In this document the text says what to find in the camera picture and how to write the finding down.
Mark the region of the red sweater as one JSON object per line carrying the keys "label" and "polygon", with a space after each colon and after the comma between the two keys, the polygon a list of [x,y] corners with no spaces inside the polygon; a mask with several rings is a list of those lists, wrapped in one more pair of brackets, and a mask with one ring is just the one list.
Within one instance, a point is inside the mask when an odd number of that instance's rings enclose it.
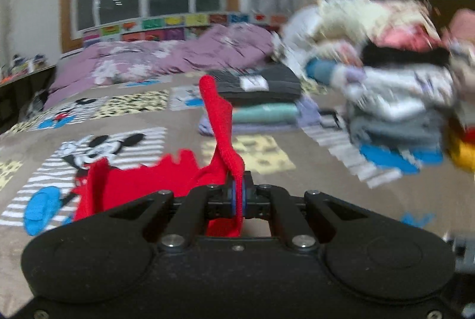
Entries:
{"label": "red sweater", "polygon": [[242,182],[245,165],[232,146],[232,105],[217,92],[210,75],[200,78],[200,94],[212,126],[216,147],[211,162],[200,167],[191,150],[168,154],[153,166],[115,169],[106,158],[92,164],[84,185],[74,192],[80,196],[74,222],[141,199],[158,191],[172,191],[183,197],[203,185],[223,185],[231,177],[236,185],[236,212],[232,218],[215,218],[207,233],[217,237],[237,237],[242,231]]}

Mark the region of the pile of bedding and clothes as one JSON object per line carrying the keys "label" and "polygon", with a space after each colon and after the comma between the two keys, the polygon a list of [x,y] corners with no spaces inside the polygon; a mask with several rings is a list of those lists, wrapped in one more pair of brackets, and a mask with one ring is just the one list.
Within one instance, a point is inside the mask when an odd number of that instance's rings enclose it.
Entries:
{"label": "pile of bedding and clothes", "polygon": [[417,0],[314,0],[274,36],[274,57],[345,97],[350,142],[415,172],[447,154],[474,169],[474,12],[439,34]]}

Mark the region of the teal folded garment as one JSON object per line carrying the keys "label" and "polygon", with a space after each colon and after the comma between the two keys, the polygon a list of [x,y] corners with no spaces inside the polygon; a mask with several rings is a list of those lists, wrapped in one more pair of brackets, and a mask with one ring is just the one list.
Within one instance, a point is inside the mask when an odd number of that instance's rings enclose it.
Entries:
{"label": "teal folded garment", "polygon": [[300,111],[295,103],[269,103],[233,109],[233,123],[243,124],[291,124]]}

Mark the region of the lavender folded garment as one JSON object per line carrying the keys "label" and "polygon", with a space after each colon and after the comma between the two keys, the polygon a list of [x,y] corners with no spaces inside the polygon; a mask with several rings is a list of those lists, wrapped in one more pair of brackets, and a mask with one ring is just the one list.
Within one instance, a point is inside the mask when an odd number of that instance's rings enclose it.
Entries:
{"label": "lavender folded garment", "polygon": [[233,135],[248,135],[256,133],[274,133],[296,130],[320,124],[320,109],[310,96],[303,96],[296,103],[299,114],[293,123],[276,124],[237,124],[232,126]]}

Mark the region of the purple floral quilt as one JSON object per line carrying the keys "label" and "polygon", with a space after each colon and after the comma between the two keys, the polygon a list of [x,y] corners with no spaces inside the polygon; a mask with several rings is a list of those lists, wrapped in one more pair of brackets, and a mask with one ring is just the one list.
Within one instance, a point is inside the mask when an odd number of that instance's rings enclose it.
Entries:
{"label": "purple floral quilt", "polygon": [[272,51],[272,34],[248,23],[214,25],[200,37],[186,41],[99,42],[58,68],[44,108],[116,81],[258,67],[267,61]]}

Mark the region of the alphabet foam headboard panel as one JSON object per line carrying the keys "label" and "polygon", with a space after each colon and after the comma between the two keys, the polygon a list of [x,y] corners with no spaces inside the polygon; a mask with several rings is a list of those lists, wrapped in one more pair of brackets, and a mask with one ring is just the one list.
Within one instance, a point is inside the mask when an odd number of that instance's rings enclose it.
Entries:
{"label": "alphabet foam headboard panel", "polygon": [[80,31],[86,46],[95,42],[188,40],[199,37],[214,25],[250,23],[268,31],[277,31],[288,19],[286,14],[261,12],[203,12],[133,18],[100,24]]}

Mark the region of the wooden side table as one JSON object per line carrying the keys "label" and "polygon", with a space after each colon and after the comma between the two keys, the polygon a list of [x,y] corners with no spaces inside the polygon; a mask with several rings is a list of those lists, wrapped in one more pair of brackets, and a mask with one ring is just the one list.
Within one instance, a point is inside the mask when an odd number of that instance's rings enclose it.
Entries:
{"label": "wooden side table", "polygon": [[47,66],[1,84],[1,133],[18,123],[38,92],[48,91],[56,75],[56,66]]}

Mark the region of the dark wooden bed headboard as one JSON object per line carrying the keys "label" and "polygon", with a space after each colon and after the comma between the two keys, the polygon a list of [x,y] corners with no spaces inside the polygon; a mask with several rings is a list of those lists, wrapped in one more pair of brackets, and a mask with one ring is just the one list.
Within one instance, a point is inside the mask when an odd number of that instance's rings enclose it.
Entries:
{"label": "dark wooden bed headboard", "polygon": [[417,0],[422,2],[428,9],[430,18],[442,34],[447,29],[455,13],[459,9],[474,10],[474,0]]}

